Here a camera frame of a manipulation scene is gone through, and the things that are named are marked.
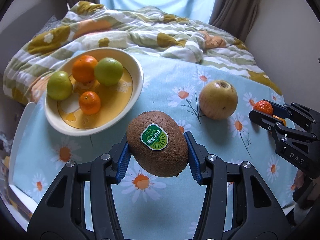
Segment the person's right hand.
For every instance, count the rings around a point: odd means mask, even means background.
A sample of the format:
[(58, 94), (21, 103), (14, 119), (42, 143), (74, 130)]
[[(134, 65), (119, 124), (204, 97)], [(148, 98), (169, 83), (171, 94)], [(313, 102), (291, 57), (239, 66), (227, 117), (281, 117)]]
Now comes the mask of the person's right hand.
[(302, 171), (298, 170), (294, 184), (293, 200), (302, 210), (311, 208), (319, 198), (319, 177), (310, 179)]

